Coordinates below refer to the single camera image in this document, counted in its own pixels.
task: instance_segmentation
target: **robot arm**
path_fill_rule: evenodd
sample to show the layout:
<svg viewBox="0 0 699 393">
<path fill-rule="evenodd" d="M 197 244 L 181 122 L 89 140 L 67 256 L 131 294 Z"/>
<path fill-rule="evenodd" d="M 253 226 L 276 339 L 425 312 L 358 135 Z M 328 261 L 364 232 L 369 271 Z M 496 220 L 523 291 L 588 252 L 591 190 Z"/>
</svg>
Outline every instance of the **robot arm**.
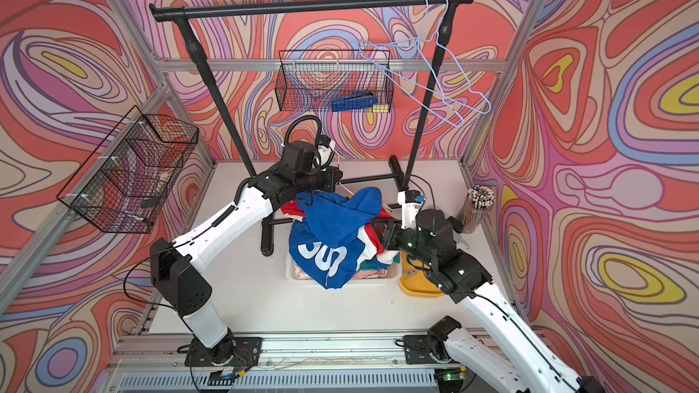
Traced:
<svg viewBox="0 0 699 393">
<path fill-rule="evenodd" d="M 318 124 L 315 143 L 290 143 L 293 128 L 304 120 Z M 335 190 L 342 172 L 329 165 L 334 143 L 320 132 L 316 116 L 295 120 L 284 137 L 279 162 L 241 182 L 236 198 L 204 223 L 172 242 L 160 239 L 150 247 L 153 286 L 191 330 L 198 354 L 214 364 L 227 363 L 236 342 L 211 301 L 211 285 L 201 274 L 242 232 L 295 199 L 299 192 Z"/>
<path fill-rule="evenodd" d="M 428 331 L 433 358 L 464 364 L 500 393 L 604 393 L 599 381 L 579 376 L 548 349 L 488 271 L 457 248 L 453 234 L 457 226 L 458 222 L 445 218 L 441 211 L 425 209 L 416 214 L 414 222 L 388 224 L 383 244 L 406 252 L 409 261 L 419 260 L 430 282 L 473 314 L 510 361 L 482 345 L 450 317 Z"/>
</svg>

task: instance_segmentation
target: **black wire basket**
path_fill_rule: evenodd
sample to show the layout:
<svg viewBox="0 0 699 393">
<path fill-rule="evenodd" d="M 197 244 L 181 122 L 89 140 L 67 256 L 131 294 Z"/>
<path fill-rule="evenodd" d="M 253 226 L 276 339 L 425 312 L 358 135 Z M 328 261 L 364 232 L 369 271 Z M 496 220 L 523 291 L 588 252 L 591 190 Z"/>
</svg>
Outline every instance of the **black wire basket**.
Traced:
<svg viewBox="0 0 699 393">
<path fill-rule="evenodd" d="M 194 125 L 141 114 L 80 192 L 57 198 L 102 232 L 150 233 L 198 138 Z"/>
<path fill-rule="evenodd" d="M 280 111 L 391 112 L 394 83 L 383 73 L 390 69 L 389 50 L 287 50 L 275 92 Z"/>
</svg>

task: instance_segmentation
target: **psychedelic patterned wall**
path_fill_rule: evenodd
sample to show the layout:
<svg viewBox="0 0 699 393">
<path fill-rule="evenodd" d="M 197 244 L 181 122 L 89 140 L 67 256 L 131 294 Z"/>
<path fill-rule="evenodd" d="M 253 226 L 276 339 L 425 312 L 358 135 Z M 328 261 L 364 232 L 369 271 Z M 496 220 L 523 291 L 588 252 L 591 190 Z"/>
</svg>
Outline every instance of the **psychedelic patterned wall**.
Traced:
<svg viewBox="0 0 699 393">
<path fill-rule="evenodd" d="M 0 61 L 4 269 L 67 178 L 154 84 L 105 0 L 3 0 Z M 70 226 L 0 317 L 0 392 L 90 388 L 143 312 L 121 280 L 151 241 L 179 233 L 209 169 L 194 153 L 152 234 Z M 131 292 L 148 298 L 149 275 L 146 266 L 132 274 Z"/>
<path fill-rule="evenodd" d="M 699 391 L 699 0 L 549 0 L 470 162 L 520 302 L 608 392 Z"/>
<path fill-rule="evenodd" d="M 157 55 L 164 58 L 187 57 L 179 31 L 172 23 L 157 23 L 148 12 L 148 4 L 157 6 L 208 5 L 230 3 L 260 3 L 290 0 L 128 0 L 153 43 Z M 503 58 L 514 30 L 521 20 L 529 0 L 476 0 L 459 8 L 454 22 L 450 48 L 460 59 Z M 434 7 L 426 17 L 427 29 L 436 29 L 444 7 Z M 245 18 L 206 19 L 191 21 L 198 38 L 214 58 L 273 58 L 288 48 L 357 48 L 360 39 L 386 42 L 415 37 L 423 22 L 425 7 L 394 7 L 385 9 L 347 10 L 316 13 L 291 13 Z M 431 57 L 432 46 L 425 49 Z M 416 49 L 398 49 L 394 57 L 417 58 Z M 489 90 L 493 74 L 477 73 L 476 89 Z M 407 78 L 424 85 L 427 74 Z M 303 112 L 279 112 L 273 96 L 274 73 L 219 73 L 224 97 L 253 158 L 274 159 L 279 155 L 286 126 Z M 187 102 L 192 117 L 204 132 L 204 139 L 216 159 L 237 158 L 232 151 L 231 138 L 223 127 L 213 101 L 205 97 L 205 87 L 196 74 L 180 72 L 171 76 L 182 99 Z M 441 75 L 447 94 L 470 106 L 482 106 L 482 101 L 466 92 L 466 81 L 456 74 Z M 407 91 L 422 99 L 424 91 L 405 84 Z M 327 116 L 330 134 L 345 158 L 386 158 L 391 154 L 406 156 L 415 133 L 419 105 L 402 92 L 396 92 L 396 109 L 390 114 L 350 114 Z M 450 108 L 442 108 L 452 115 Z M 423 137 L 421 155 L 424 157 L 456 157 L 461 155 L 475 117 L 469 115 L 466 125 L 453 130 L 432 118 L 429 131 Z"/>
</svg>

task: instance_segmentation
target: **clothing rack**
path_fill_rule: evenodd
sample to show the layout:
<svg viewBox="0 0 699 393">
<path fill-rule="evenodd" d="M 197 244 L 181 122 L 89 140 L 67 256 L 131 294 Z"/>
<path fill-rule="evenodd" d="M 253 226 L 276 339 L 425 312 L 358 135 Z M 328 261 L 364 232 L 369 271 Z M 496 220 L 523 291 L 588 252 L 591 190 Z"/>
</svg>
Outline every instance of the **clothing rack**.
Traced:
<svg viewBox="0 0 699 393">
<path fill-rule="evenodd" d="M 446 4 L 446 0 L 427 0 L 429 4 Z M 366 8 L 382 8 L 382 7 L 399 7 L 399 6 L 414 6 L 424 4 L 425 0 L 305 0 L 298 2 L 286 2 L 286 3 L 250 3 L 250 4 L 225 4 L 225 5 L 215 5 L 206 7 L 163 7 L 158 8 L 155 5 L 150 4 L 150 12 L 153 14 L 155 21 L 174 22 L 178 28 L 179 32 L 182 34 L 182 38 L 185 41 L 185 48 L 189 54 L 189 58 L 197 66 L 197 70 L 201 75 L 201 79 L 208 88 L 211 96 L 216 104 L 221 117 L 223 119 L 226 128 L 231 134 L 233 144 L 238 149 L 240 154 L 240 159 L 245 165 L 245 169 L 248 171 L 250 177 L 257 176 L 257 172 L 252 166 L 252 161 L 250 161 L 250 156 L 245 145 L 242 143 L 238 129 L 236 128 L 231 114 L 228 111 L 226 102 L 221 95 L 221 91 L 216 84 L 216 79 L 211 71 L 211 67 L 208 65 L 208 57 L 204 51 L 204 48 L 197 40 L 194 31 L 189 24 L 190 19 L 209 19 L 213 17 L 234 17 L 234 16 L 249 16 L 258 14 L 272 14 L 272 13 L 291 13 L 291 12 L 313 12 L 313 11 L 330 11 L 336 9 L 366 9 Z M 439 27 L 438 41 L 442 46 L 447 46 L 451 39 L 451 30 L 454 22 L 454 14 L 457 11 L 457 7 L 460 4 L 471 4 L 473 0 L 449 0 L 449 5 L 442 22 Z M 408 188 L 408 183 L 410 182 L 410 175 L 412 173 L 413 166 L 415 165 L 415 157 L 417 156 L 417 151 L 420 147 L 420 142 L 422 140 L 422 133 L 425 127 L 425 122 L 427 121 L 427 114 L 429 112 L 428 108 L 432 102 L 432 93 L 436 85 L 435 77 L 439 74 L 440 68 L 442 66 L 442 61 L 444 60 L 445 50 L 440 46 L 435 47 L 434 55 L 432 56 L 432 69 L 433 74 L 427 81 L 427 91 L 425 91 L 424 100 L 422 102 L 422 109 L 420 110 L 420 117 L 417 121 L 417 128 L 415 129 L 415 137 L 412 141 L 412 149 L 410 150 L 410 157 L 407 162 L 407 167 L 405 173 L 400 168 L 398 164 L 398 159 L 392 156 L 389 160 L 389 167 L 391 168 L 391 173 L 386 175 L 375 175 L 375 176 L 363 176 L 361 178 L 346 179 L 343 183 L 351 182 L 364 182 L 377 179 L 394 179 L 396 181 L 396 187 L 398 191 L 406 190 Z M 265 256 L 269 256 L 273 252 L 272 244 L 272 228 L 276 224 L 287 223 L 287 219 L 272 219 L 271 216 L 263 219 L 262 227 L 262 253 Z"/>
</svg>

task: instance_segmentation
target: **black motor joint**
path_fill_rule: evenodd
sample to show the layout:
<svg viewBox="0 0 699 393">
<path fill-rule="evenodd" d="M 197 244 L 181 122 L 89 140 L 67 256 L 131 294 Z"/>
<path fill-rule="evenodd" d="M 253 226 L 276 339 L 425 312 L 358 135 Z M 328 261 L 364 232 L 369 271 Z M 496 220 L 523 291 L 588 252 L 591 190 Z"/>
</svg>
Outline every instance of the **black motor joint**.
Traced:
<svg viewBox="0 0 699 393">
<path fill-rule="evenodd" d="M 321 143 L 327 142 L 325 139 L 324 135 L 317 138 Z M 334 192 L 343 172 L 328 162 L 320 166 L 320 153 L 315 144 L 286 142 L 279 162 L 251 179 L 248 185 L 262 191 L 277 210 L 303 191 Z"/>
<path fill-rule="evenodd" d="M 459 303 L 468 294 L 493 279 L 476 258 L 457 248 L 455 219 L 437 209 L 424 209 L 415 217 L 415 229 L 400 228 L 400 222 L 387 223 L 384 246 L 402 250 L 410 261 L 424 269 L 425 277 Z"/>
</svg>

